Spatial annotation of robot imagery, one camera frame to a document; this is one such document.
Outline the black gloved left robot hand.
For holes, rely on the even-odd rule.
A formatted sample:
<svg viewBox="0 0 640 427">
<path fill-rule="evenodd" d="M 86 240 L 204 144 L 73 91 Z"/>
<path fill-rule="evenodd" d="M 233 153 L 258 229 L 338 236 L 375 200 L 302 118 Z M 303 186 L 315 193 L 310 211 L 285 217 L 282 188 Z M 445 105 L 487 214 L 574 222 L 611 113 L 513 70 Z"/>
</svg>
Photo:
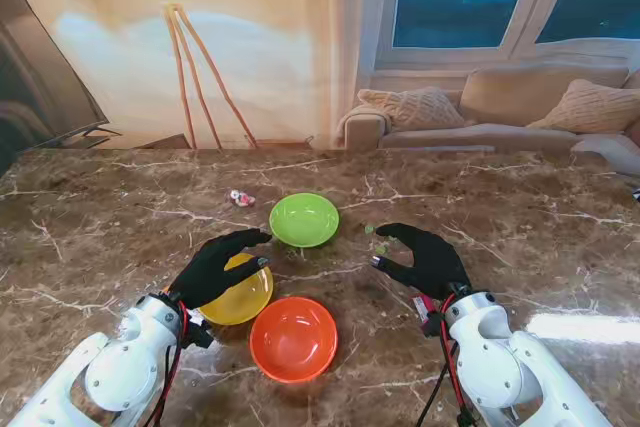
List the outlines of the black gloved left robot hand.
<svg viewBox="0 0 640 427">
<path fill-rule="evenodd" d="M 260 229 L 238 230 L 205 242 L 168 288 L 167 295 L 187 309 L 206 305 L 268 265 L 264 257 L 251 257 L 226 270 L 228 261 L 246 248 L 268 243 L 272 236 Z"/>
</svg>

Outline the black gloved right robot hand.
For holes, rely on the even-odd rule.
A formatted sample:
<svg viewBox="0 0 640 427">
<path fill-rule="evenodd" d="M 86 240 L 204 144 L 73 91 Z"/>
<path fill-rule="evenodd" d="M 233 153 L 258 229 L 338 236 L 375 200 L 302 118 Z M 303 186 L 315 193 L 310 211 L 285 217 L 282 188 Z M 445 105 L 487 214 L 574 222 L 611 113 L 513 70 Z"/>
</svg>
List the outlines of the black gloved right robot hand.
<svg viewBox="0 0 640 427">
<path fill-rule="evenodd" d="M 397 239 L 413 254 L 411 267 L 384 256 L 373 260 L 373 267 L 391 279 L 440 301 L 454 292 L 453 286 L 472 289 L 455 248 L 439 235 L 403 223 L 382 225 L 375 233 Z"/>
</svg>

